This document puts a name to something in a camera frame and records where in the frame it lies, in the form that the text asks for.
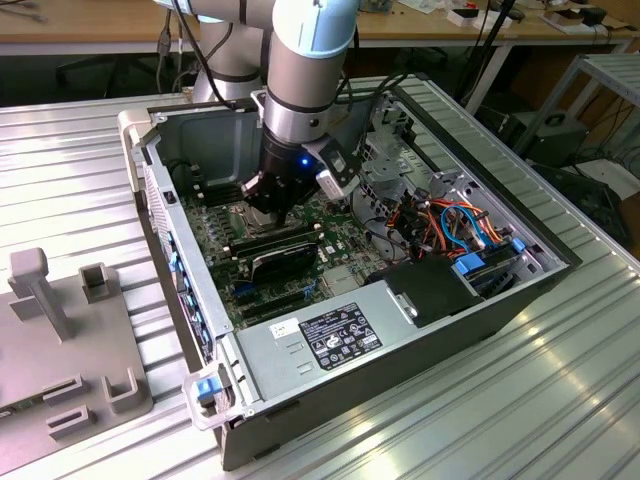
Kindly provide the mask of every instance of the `power supply label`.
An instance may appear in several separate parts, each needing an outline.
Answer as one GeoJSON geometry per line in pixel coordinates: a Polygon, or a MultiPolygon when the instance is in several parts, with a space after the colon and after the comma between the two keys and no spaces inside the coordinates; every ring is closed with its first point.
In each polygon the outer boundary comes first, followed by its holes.
{"type": "Polygon", "coordinates": [[[299,327],[323,370],[332,370],[382,346],[356,303],[300,322],[299,327]]]}

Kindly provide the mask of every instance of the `motherboard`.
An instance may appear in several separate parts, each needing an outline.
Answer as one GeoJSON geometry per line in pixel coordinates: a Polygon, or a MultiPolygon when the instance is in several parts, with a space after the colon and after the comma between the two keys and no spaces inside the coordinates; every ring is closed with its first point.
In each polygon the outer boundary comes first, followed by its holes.
{"type": "Polygon", "coordinates": [[[239,329],[355,290],[388,266],[349,203],[322,192],[295,207],[284,226],[244,202],[186,199],[183,208],[239,329]]]}

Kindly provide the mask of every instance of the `sticker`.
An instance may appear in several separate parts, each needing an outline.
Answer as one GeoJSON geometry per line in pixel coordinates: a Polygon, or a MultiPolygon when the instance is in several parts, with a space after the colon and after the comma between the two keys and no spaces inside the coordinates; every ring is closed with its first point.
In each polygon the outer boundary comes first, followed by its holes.
{"type": "Polygon", "coordinates": [[[298,328],[298,319],[295,317],[283,322],[274,323],[273,325],[269,326],[269,330],[271,330],[273,338],[275,338],[276,340],[300,331],[300,329],[298,328]]]}
{"type": "Polygon", "coordinates": [[[382,342],[356,303],[296,323],[296,327],[302,331],[323,370],[332,370],[382,347],[382,342]]]}

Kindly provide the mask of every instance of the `robotic arm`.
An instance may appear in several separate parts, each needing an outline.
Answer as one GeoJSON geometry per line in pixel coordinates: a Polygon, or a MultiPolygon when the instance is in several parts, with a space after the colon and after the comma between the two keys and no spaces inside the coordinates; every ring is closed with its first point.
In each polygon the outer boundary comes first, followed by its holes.
{"type": "MultiPolygon", "coordinates": [[[[177,5],[201,22],[205,54],[225,100],[261,87],[260,59],[270,44],[267,91],[256,97],[263,119],[257,174],[243,186],[245,200],[280,223],[318,187],[342,198],[357,185],[359,161],[341,151],[326,131],[358,0],[156,0],[177,5]]],[[[212,98],[200,72],[194,101],[212,98]]]]}

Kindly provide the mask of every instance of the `aluminum extrusion table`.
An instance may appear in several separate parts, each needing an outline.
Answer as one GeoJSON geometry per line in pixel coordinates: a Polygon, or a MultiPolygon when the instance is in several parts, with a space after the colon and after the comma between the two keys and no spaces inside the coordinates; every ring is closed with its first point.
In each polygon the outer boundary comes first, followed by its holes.
{"type": "MultiPolygon", "coordinates": [[[[584,263],[491,339],[230,473],[213,435],[187,415],[186,365],[116,129],[120,110],[183,98],[0,110],[0,285],[7,251],[27,244],[47,248],[53,276],[115,266],[155,401],[6,478],[637,478],[640,265],[434,84],[403,85],[584,263]]],[[[417,133],[439,166],[451,165],[417,133]]]]}
{"type": "MultiPolygon", "coordinates": [[[[572,117],[577,117],[598,85],[609,88],[636,107],[640,107],[640,55],[578,55],[516,143],[513,149],[516,153],[522,154],[525,151],[542,123],[580,72],[589,75],[591,81],[569,108],[568,114],[572,117]]],[[[621,145],[638,135],[640,125],[627,135],[621,145]]]]}

